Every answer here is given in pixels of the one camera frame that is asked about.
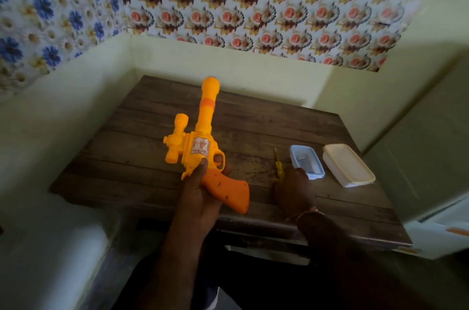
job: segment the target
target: person's left hand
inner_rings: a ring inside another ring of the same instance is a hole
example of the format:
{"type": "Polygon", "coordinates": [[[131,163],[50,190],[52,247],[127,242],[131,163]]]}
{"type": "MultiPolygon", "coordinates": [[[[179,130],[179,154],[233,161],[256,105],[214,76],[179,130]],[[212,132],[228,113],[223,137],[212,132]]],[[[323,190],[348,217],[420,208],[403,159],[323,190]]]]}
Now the person's left hand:
{"type": "MultiPolygon", "coordinates": [[[[191,236],[201,242],[214,227],[222,205],[200,186],[207,165],[207,159],[203,158],[192,174],[184,179],[172,224],[174,227],[182,227],[189,231],[191,236]]],[[[227,176],[231,169],[232,166],[226,165],[222,173],[227,176]]]]}

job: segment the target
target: wallpaper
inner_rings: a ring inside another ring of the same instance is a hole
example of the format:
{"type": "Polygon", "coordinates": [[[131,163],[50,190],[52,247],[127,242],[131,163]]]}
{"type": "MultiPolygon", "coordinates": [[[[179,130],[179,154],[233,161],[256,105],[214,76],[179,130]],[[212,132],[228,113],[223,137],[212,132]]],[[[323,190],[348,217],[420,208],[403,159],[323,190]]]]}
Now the wallpaper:
{"type": "Polygon", "coordinates": [[[123,0],[137,34],[372,71],[421,2],[123,0]]]}
{"type": "Polygon", "coordinates": [[[124,29],[122,0],[0,0],[0,99],[124,29]]]}

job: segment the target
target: sticker on toy gun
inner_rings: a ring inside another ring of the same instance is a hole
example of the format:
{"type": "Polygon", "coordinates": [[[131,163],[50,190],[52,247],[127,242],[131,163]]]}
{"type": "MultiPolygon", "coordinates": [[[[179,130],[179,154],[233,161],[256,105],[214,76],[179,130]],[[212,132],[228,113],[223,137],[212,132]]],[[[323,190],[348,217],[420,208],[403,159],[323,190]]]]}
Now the sticker on toy gun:
{"type": "Polygon", "coordinates": [[[197,137],[192,141],[191,154],[202,154],[208,157],[210,150],[210,141],[207,138],[197,137]]]}

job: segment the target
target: black pants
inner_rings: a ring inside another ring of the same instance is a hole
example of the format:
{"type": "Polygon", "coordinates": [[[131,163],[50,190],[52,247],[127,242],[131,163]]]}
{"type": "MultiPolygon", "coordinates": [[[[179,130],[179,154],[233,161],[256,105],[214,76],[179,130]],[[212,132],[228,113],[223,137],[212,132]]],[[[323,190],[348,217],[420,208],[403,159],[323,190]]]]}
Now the black pants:
{"type": "MultiPolygon", "coordinates": [[[[157,255],[134,269],[113,310],[130,309],[157,255]]],[[[191,310],[201,310],[206,284],[222,288],[241,309],[343,309],[320,265],[297,266],[208,247],[199,262],[191,310]]]]}

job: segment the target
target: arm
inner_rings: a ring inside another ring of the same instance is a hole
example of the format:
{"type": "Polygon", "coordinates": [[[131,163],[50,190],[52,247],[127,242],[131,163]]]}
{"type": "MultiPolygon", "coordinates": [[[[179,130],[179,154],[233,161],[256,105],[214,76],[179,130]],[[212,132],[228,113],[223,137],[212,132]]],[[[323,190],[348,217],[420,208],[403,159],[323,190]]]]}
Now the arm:
{"type": "Polygon", "coordinates": [[[384,271],[359,245],[347,237],[316,207],[311,183],[301,169],[286,168],[282,184],[274,189],[285,216],[297,223],[308,244],[320,257],[342,302],[350,309],[430,309],[418,296],[384,271]]]}
{"type": "MultiPolygon", "coordinates": [[[[229,173],[228,166],[223,171],[229,173]]],[[[138,296],[138,310],[185,310],[192,293],[202,243],[213,228],[221,203],[199,187],[207,159],[185,178],[173,221],[145,288],[138,296]]]]}

